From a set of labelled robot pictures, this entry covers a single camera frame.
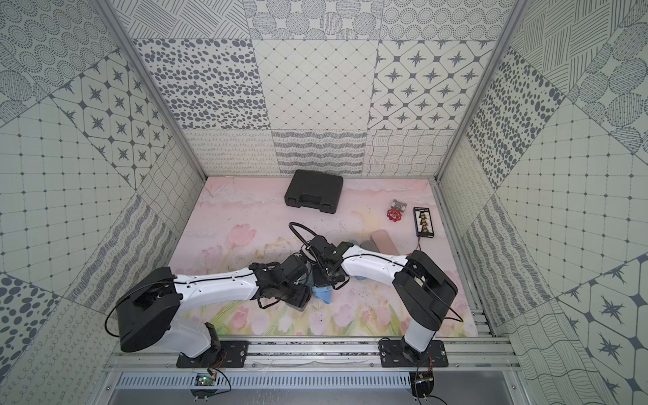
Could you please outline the grey felt eyeglass case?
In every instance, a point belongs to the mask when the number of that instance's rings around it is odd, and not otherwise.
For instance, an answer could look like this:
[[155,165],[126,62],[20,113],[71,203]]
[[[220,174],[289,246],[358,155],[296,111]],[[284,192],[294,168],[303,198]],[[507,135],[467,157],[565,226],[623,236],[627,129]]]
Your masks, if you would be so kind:
[[380,252],[380,250],[378,249],[374,241],[363,241],[359,246],[366,251],[377,252],[377,253]]

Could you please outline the black plastic tool case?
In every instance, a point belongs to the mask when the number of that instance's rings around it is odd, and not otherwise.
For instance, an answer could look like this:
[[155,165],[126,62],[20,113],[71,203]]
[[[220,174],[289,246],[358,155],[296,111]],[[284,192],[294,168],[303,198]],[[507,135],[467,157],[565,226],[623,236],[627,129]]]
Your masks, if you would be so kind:
[[285,204],[294,208],[317,209],[335,214],[344,179],[339,175],[314,170],[297,170],[285,192]]

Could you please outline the black box with brass parts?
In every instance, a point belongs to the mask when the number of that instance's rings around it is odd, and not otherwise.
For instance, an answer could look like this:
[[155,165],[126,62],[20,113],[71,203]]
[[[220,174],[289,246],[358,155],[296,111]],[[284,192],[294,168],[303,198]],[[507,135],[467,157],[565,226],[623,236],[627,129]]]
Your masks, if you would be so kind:
[[413,207],[415,233],[418,238],[433,238],[435,236],[431,211],[425,207]]

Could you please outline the red valve handwheel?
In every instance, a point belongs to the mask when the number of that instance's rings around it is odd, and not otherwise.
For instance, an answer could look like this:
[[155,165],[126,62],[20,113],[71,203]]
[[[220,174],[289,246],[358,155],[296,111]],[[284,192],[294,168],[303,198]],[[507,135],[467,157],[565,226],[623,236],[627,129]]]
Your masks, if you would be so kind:
[[398,222],[402,219],[402,212],[399,209],[391,208],[387,211],[386,216],[393,222]]

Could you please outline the dark grey eyeglass case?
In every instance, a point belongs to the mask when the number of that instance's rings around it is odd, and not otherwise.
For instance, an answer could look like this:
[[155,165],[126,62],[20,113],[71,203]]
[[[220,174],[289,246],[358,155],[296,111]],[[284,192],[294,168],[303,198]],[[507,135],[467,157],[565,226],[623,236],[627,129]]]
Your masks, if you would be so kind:
[[297,292],[299,293],[299,300],[307,302],[312,297],[312,288],[308,285],[297,285]]

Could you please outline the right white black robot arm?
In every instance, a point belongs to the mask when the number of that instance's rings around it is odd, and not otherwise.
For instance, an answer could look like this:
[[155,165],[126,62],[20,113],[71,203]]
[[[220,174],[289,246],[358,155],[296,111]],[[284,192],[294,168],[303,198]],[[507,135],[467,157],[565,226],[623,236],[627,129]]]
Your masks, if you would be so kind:
[[317,287],[338,290],[353,277],[391,285],[412,319],[403,345],[414,354],[428,349],[458,293],[457,285],[423,251],[386,255],[349,242],[334,246],[323,236],[307,241],[305,251],[315,261]]

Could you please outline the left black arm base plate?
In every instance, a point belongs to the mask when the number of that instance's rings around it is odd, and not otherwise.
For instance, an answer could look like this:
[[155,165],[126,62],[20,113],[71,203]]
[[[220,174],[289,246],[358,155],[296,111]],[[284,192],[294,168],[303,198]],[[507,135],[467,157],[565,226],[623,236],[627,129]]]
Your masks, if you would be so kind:
[[243,368],[249,341],[221,341],[218,349],[210,348],[194,359],[180,354],[175,365],[179,369]]

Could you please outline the aluminium mounting rail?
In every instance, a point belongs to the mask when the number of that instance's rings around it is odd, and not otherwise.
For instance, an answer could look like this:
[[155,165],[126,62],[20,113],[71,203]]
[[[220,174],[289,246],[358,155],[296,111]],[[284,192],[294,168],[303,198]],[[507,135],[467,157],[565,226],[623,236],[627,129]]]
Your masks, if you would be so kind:
[[[376,337],[243,337],[249,343],[241,371],[377,371],[381,356]],[[505,337],[441,337],[449,366],[440,371],[520,371]],[[135,354],[115,349],[106,371],[176,371],[178,354],[149,348]]]

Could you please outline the blue microfiber cloth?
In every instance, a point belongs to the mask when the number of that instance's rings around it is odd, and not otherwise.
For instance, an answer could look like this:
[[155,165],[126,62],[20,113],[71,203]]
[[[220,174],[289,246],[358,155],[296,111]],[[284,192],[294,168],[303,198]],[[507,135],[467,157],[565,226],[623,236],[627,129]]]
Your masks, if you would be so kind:
[[332,303],[332,292],[333,292],[332,286],[323,286],[323,287],[313,286],[312,292],[317,299],[323,301],[326,305],[330,305]]

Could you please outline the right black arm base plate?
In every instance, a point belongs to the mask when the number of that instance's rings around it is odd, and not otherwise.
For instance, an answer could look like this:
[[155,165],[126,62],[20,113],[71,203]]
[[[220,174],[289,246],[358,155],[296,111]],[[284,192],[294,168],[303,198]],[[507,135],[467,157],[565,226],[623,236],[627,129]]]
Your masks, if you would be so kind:
[[440,340],[431,340],[424,352],[411,348],[404,339],[397,341],[387,337],[380,339],[377,347],[383,368],[419,367],[423,369],[449,366],[445,345]]

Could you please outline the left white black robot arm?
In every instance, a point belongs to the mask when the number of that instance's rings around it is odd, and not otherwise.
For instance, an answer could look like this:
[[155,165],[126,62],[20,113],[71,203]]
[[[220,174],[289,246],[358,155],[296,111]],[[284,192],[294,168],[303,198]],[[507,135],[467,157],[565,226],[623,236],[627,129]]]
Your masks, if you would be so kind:
[[310,264],[292,255],[282,263],[252,263],[229,273],[177,275],[158,268],[115,305],[121,350],[135,353],[161,346],[196,359],[219,347],[215,327],[182,318],[186,312],[229,301],[273,299],[302,309],[310,300],[305,284]]

